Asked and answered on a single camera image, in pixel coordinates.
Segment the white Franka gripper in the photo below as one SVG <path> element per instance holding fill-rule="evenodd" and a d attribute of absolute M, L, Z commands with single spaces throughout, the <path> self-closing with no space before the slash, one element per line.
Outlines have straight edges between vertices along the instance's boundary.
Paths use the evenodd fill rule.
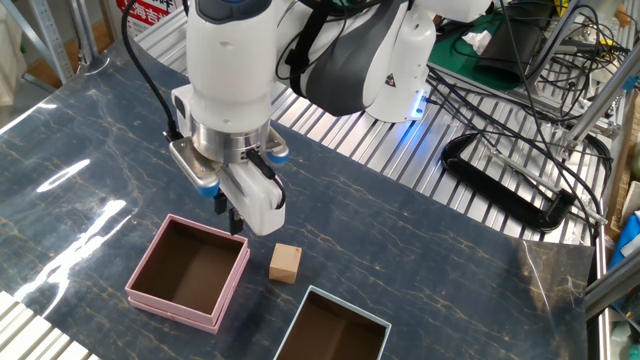
<path fill-rule="evenodd" d="M 170 153 L 200 195 L 214 197 L 217 215 L 231 203 L 229 233 L 241 233 L 244 221 L 257 235 L 281 228 L 286 211 L 281 182 L 267 172 L 262 157 L 271 130 L 269 95 L 218 101 L 188 84 L 173 89 L 171 100 L 183 138 L 170 143 Z"/>

